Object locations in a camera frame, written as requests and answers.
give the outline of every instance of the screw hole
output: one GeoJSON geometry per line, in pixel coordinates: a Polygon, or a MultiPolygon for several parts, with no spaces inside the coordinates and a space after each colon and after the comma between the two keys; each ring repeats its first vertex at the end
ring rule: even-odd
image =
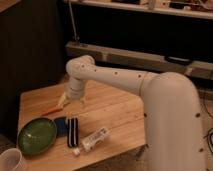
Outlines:
{"type": "Polygon", "coordinates": [[[199,118],[199,117],[200,117],[200,113],[197,113],[197,114],[195,115],[195,117],[199,118]]]}
{"type": "Polygon", "coordinates": [[[199,149],[199,152],[200,152],[200,153],[202,153],[203,151],[204,151],[204,149],[203,149],[203,148],[199,149]]]}

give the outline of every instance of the wooden table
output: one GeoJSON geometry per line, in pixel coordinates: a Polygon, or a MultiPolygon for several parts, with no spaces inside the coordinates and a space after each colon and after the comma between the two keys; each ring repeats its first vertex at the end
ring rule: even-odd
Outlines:
{"type": "MultiPolygon", "coordinates": [[[[40,117],[46,109],[55,106],[66,84],[41,88],[21,95],[19,131],[30,120],[40,117]]],[[[106,126],[110,136],[93,151],[75,157],[67,147],[67,138],[57,138],[46,152],[26,157],[29,171],[70,171],[96,163],[145,144],[143,103],[135,95],[89,81],[84,103],[72,102],[63,111],[48,116],[50,119],[78,117],[79,137],[106,126]]]]}

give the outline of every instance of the shelf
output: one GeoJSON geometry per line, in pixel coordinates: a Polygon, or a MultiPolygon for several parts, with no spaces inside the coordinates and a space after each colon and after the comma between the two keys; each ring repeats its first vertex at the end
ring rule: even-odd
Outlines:
{"type": "Polygon", "coordinates": [[[0,13],[10,8],[21,0],[0,0],[0,13]]]}
{"type": "Polygon", "coordinates": [[[153,9],[149,9],[148,1],[141,1],[140,4],[126,4],[126,3],[116,3],[111,2],[110,0],[71,0],[72,3],[105,7],[105,8],[114,8],[122,10],[132,10],[132,11],[141,11],[141,12],[151,12],[159,14],[168,14],[168,15],[177,15],[184,17],[193,17],[193,18],[203,18],[203,19],[212,19],[213,20],[213,11],[203,12],[203,11],[192,11],[187,9],[174,9],[169,8],[170,1],[168,0],[150,0],[155,3],[153,9]]]}

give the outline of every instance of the white cup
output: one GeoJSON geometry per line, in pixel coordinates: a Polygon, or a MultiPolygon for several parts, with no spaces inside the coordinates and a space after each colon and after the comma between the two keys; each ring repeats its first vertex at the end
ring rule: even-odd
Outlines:
{"type": "Polygon", "coordinates": [[[10,148],[0,155],[0,171],[26,171],[27,163],[17,148],[10,148]]]}

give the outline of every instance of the floor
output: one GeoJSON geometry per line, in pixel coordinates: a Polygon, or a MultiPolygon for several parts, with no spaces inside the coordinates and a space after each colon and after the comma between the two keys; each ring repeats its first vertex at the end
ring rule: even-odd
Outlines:
{"type": "MultiPolygon", "coordinates": [[[[210,128],[213,128],[213,118],[211,118],[204,109],[204,103],[201,99],[202,104],[202,117],[203,117],[203,126],[204,126],[204,135],[207,134],[210,128]]],[[[206,100],[206,105],[209,112],[213,113],[213,101],[206,100]]],[[[206,152],[206,161],[207,168],[209,171],[213,171],[213,155],[211,154],[209,147],[205,142],[205,152],[206,152]]],[[[0,153],[5,149],[14,147],[15,145],[11,143],[6,137],[0,135],[0,153]]],[[[136,157],[139,148],[131,150],[129,152],[123,153],[119,156],[101,161],[99,163],[90,165],[88,167],[82,168],[79,171],[147,171],[146,166],[146,151],[139,158],[136,157]]]]}

